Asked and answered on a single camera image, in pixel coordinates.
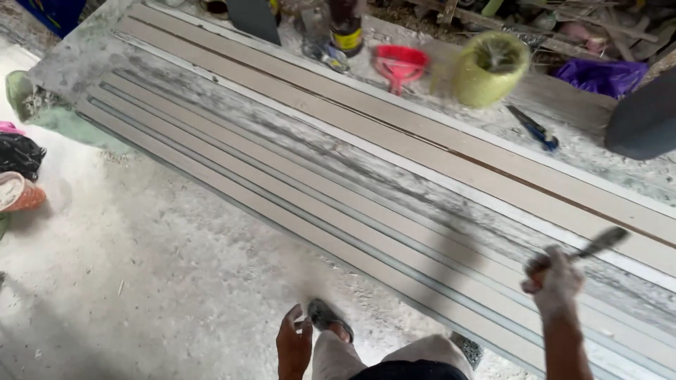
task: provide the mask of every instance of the red dustpan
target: red dustpan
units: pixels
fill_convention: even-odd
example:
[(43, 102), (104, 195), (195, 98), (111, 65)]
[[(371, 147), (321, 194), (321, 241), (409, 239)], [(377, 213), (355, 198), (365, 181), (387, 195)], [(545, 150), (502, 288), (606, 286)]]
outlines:
[(389, 79), (389, 92), (402, 95), (402, 84), (420, 78), (429, 57), (418, 49), (399, 45), (380, 45), (375, 49), (374, 65)]

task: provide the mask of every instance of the yellow label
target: yellow label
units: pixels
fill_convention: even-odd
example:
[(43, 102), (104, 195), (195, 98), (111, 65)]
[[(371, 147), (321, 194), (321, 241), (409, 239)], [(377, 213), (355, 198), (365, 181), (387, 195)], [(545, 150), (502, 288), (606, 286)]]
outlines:
[(269, 0), (270, 4), (270, 11), (272, 11), (272, 14), (275, 16), (277, 15), (277, 12), (279, 12), (279, 3), (277, 0)]
[(354, 33), (347, 36), (333, 33), (333, 44), (340, 50), (351, 50), (362, 43), (362, 29), (357, 29)]

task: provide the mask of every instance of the hand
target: hand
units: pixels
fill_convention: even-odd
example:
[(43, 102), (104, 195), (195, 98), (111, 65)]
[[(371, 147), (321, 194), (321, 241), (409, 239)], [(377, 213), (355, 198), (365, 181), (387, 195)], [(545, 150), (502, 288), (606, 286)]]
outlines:
[[(544, 323), (561, 315), (577, 319), (575, 296), (582, 290), (585, 276), (570, 263), (568, 255), (560, 247), (547, 247), (545, 252), (548, 255), (540, 254), (528, 261), (525, 271), (529, 278), (521, 283), (521, 288), (533, 294), (533, 301)], [(547, 267), (549, 271), (541, 286), (530, 279), (533, 273)]]
[(303, 315), (300, 304), (294, 306), (282, 320), (277, 335), (279, 380), (300, 380), (310, 364), (312, 355), (312, 321), (310, 317), (295, 322)]

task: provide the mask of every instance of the flip-flop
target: flip-flop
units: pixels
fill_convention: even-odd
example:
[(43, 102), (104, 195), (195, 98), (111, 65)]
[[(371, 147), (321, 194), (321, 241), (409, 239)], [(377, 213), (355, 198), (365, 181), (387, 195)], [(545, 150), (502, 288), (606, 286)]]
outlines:
[(333, 312), (333, 310), (331, 310), (326, 302), (320, 300), (319, 298), (315, 298), (314, 300), (310, 301), (308, 304), (308, 316), (310, 317), (312, 324), (319, 331), (328, 330), (331, 323), (337, 323), (341, 325), (349, 334), (349, 342), (353, 342), (354, 332), (352, 332), (352, 328), (344, 320), (340, 319), (340, 317), (338, 317), (338, 315)]

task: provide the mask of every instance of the black bag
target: black bag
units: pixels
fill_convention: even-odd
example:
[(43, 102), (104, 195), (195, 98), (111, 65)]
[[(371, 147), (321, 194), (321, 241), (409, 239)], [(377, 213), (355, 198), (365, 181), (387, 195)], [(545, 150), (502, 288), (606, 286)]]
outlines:
[(0, 133), (0, 172), (19, 172), (26, 179), (38, 179), (38, 169), (47, 150), (16, 133)]

